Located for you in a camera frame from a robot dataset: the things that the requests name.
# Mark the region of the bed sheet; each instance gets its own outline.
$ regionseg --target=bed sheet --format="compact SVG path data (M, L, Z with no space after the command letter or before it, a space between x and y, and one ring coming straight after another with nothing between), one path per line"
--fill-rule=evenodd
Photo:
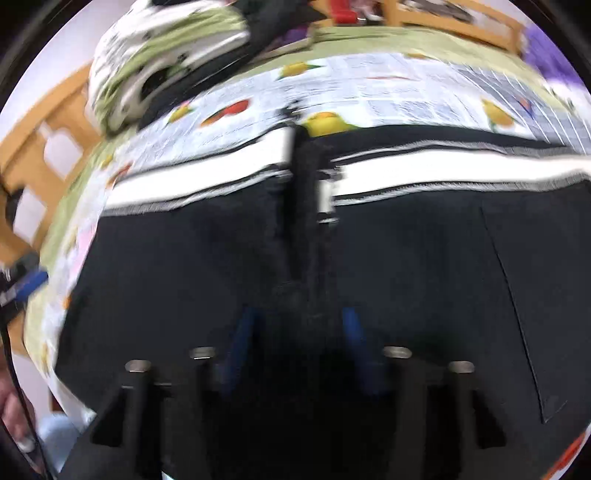
M496 76L494 72L497 72L499 77L504 76L508 79L509 87L514 86L511 85L509 78L515 79L522 88L527 88L528 92L532 92L532 96L535 96L540 102L544 102L549 108L562 109L561 103L542 87L543 79L539 74L519 58L501 50L462 40L446 33L425 28L324 28L318 30L314 40L311 48L251 64L241 74L217 87L216 90L226 88L228 83L236 83L265 73L274 75L279 72L281 74L285 66L306 64L311 60L324 59L322 62L326 64L326 59L339 56L355 57L355 54L368 52L378 54L397 52L403 54L398 56L403 60L418 61L418 59L425 57L442 60L439 62L418 61L420 64L434 65L435 69L445 67L447 65L445 62L470 66L466 68L465 72L455 71L453 75L456 78L459 75L462 82L467 80L471 85L470 88L476 88L479 96L490 95L487 98L493 105L499 101L494 93L499 91L500 87L494 83L489 84L489 80L495 82L501 81L501 79L487 75L493 72L493 75ZM319 74L320 70L320 68L312 69L310 74ZM476 77L469 79L466 74L474 74ZM492 86L492 90L495 92L491 90L490 92L485 91L483 94L481 90L483 86L486 87L482 83L483 81ZM528 120L525 117L524 114L522 121L517 122L513 127L521 128L523 136L535 137L535 135L531 135L531 127L528 126ZM172 116L168 116L155 123L167 124L171 118ZM183 122L187 123L189 120L190 115L187 118L181 118L177 126L182 125ZM485 116L480 120L487 122ZM66 292L76 281L76 275L70 273L79 270L74 267L79 266L84 260L85 252L92 240L93 227L106 201L110 186L121 170L128 168L128 163L122 159L123 157L114 156L115 151L129 140L131 140L130 144L141 145L142 138L145 138L146 132L150 133L151 128L145 129L143 135L135 135L135 131L129 130L115 140L105 141L97 147L89 158L87 167L60 203L41 251L41 262L50 272L50 282L29 305L25 321L25 345L31 359L47 378L56 399L64 407L66 413L80 425L88 420L92 412L85 410L78 400L63 387L53 371L53 365L57 358L57 343L61 324L64 311L67 309ZM548 128L556 130L553 125L549 125Z

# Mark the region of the black garment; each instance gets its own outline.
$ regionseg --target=black garment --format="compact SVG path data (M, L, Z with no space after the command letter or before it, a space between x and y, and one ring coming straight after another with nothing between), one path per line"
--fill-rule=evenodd
M582 347L591 333L582 320L587 185L414 193L338 206L338 223L318 223L330 220L318 213L317 192L318 181L331 178L330 160L364 160L377 148L406 153L422 140L432 140L422 148L556 148L449 127L385 126L313 140L300 129L290 181L273 177L169 212L102 218L72 295L57 375L97 408L130 359L166 372L196 346L223 356L250 307L261 357L229 398L214 395L205 407L214 477L383 478L396 399L390 388L361 394L343 336L342 311L353 308L377 369L385 345L442 366L476 365L507 453L497 452L497 469L479 464L468 478L510 478L514 468L539 478L591 419L581 369L591 360ZM557 335L561 322L568 328ZM446 417L438 395L430 398L429 418ZM254 439L255 429L264 434ZM434 427L428 442L436 447L427 451L441 452L448 438L449 429ZM166 453L171 473L175 455L190 454ZM426 478L453 472L451 458L430 454L440 470Z
M152 100L139 121L139 128L148 126L178 104L235 75L274 39L304 23L303 20L308 18L310 11L314 9L307 5L307 0L268 0L260 10L246 15L251 33L249 42L208 61L164 89Z

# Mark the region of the silver bolt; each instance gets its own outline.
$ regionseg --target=silver bolt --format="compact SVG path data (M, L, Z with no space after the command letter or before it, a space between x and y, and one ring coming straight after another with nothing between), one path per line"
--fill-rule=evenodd
M468 361L449 362L447 367L450 372L455 374L471 374L474 373L474 370L476 370L474 364Z
M388 358L411 358L413 353L403 346L385 346L382 350Z
M216 349L212 346L200 346L198 348L194 348L189 352L189 356L193 360L202 360L206 358L213 358L216 356Z
M144 373L150 370L152 364L147 360L130 360L125 364L125 369L128 372Z

